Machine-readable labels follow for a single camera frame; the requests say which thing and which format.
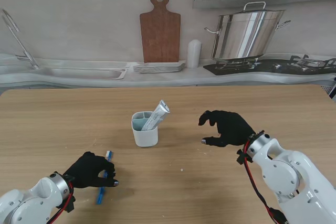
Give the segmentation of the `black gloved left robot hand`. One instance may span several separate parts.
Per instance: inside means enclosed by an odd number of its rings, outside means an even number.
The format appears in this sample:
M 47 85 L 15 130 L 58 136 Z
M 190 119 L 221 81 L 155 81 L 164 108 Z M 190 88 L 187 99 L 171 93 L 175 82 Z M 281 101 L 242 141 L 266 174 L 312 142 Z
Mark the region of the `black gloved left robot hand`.
M 116 187 L 114 164 L 103 156 L 85 152 L 63 174 L 72 178 L 74 188 Z

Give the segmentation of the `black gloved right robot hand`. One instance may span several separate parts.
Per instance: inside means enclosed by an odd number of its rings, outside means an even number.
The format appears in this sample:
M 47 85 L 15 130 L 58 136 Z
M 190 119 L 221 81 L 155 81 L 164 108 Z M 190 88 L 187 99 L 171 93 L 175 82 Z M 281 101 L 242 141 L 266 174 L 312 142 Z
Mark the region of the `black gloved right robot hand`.
M 225 147 L 227 145 L 241 146 L 246 144 L 249 137 L 256 132 L 251 126 L 236 112 L 228 111 L 205 111 L 199 117 L 199 126 L 209 121 L 210 126 L 217 126 L 218 137 L 205 137 L 201 140 L 203 144 L 209 146 Z

